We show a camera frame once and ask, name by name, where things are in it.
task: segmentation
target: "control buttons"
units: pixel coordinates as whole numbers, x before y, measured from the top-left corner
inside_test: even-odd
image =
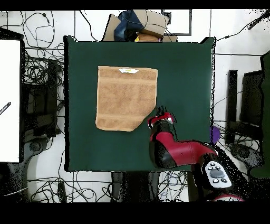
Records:
[[[210,176],[212,178],[223,178],[225,177],[224,173],[221,170],[211,170]]]

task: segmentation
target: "computer monitor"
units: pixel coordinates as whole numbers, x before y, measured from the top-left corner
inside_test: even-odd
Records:
[[[0,162],[18,163],[21,153],[21,35],[0,28]]]

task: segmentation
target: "black stand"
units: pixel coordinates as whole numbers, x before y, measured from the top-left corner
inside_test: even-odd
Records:
[[[0,202],[29,202],[26,189],[28,165],[33,156],[46,149],[47,142],[48,138],[36,138],[25,143],[24,161],[21,163],[0,163]]]
[[[250,79],[252,76],[257,78],[258,72],[246,73],[244,78]],[[261,119],[254,126],[250,123],[254,123],[254,120],[258,120],[257,117],[260,117],[260,108],[262,98],[260,95],[260,85],[261,81],[258,81],[255,86],[250,87],[245,84],[243,79],[243,99],[242,99],[242,108],[240,119],[243,122],[236,121],[236,105],[237,105],[237,70],[229,70],[228,74],[228,90],[227,90],[227,106],[226,106],[226,127],[225,127],[225,144],[234,143],[236,133],[239,135],[247,136],[252,139],[259,140],[260,143],[263,138],[263,132],[261,127]]]
[[[119,202],[157,201],[159,175],[160,172],[113,172],[112,195]]]

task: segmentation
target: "white board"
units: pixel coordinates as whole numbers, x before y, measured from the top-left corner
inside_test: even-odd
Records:
[[[0,162],[19,162],[20,41],[0,40]]]

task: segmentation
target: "brown towel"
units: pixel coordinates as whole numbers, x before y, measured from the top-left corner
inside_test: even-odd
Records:
[[[109,66],[98,69],[97,128],[134,130],[156,106],[158,70]]]

